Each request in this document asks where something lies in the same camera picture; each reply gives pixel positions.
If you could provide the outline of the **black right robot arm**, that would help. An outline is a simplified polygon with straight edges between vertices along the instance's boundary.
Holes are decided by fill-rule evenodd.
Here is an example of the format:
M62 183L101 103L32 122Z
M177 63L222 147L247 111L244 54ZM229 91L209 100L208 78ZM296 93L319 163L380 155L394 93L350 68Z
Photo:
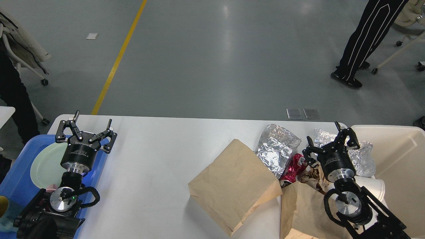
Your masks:
M309 166L320 167L325 178L334 184L324 196L324 210L335 224L344 227L354 239L408 239L406 225L401 222L366 187L355 181L355 167L350 149L360 149L355 132L342 128L336 121L338 134L322 146L314 146L311 137L302 154Z

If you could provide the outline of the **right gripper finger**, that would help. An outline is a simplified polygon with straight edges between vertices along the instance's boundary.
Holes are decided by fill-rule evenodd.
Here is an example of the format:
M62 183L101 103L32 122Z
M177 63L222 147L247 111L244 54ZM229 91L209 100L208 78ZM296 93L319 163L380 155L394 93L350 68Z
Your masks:
M308 145L304 150L302 150L305 162L310 167L317 167L319 165L319 162L317 159L314 159L311 154L315 153L317 155L324 155L324 150L322 148L315 147L314 142L310 136L307 136L306 139Z
M360 144L356 133L349 128L342 128L339 122L334 122L337 127L338 134L334 139L335 149L342 148L344 151L359 150Z

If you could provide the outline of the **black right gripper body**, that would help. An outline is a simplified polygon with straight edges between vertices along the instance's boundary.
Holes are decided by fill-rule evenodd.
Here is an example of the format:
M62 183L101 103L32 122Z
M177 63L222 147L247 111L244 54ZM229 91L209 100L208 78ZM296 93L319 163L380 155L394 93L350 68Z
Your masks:
M320 162L325 178L331 183L355 177L355 167L346 151L320 153L317 160Z

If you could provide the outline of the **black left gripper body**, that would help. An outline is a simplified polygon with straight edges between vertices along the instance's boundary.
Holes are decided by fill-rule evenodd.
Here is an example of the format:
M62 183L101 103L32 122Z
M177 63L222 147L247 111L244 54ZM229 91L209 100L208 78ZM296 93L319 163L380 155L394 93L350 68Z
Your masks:
M60 136L60 142L67 143L65 153L62 157L60 165L65 169L70 169L79 165L82 167L83 173L88 173L92 170L97 152L101 148L101 141L105 137L97 138L90 141L96 136L91 132L82 132L82 141L79 141L76 135L66 138L64 134Z

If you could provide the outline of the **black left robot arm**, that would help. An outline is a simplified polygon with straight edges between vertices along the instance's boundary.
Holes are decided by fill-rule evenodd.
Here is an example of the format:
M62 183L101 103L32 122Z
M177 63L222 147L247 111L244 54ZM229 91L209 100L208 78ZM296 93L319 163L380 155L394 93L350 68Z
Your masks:
M84 218L78 213L100 201L94 186L83 183L88 174L99 173L96 163L100 152L111 153L117 133L109 119L100 133L79 130L79 111L59 123L55 144L66 144L59 165L65 169L58 188L52 192L40 189L15 218L18 239L72 239Z

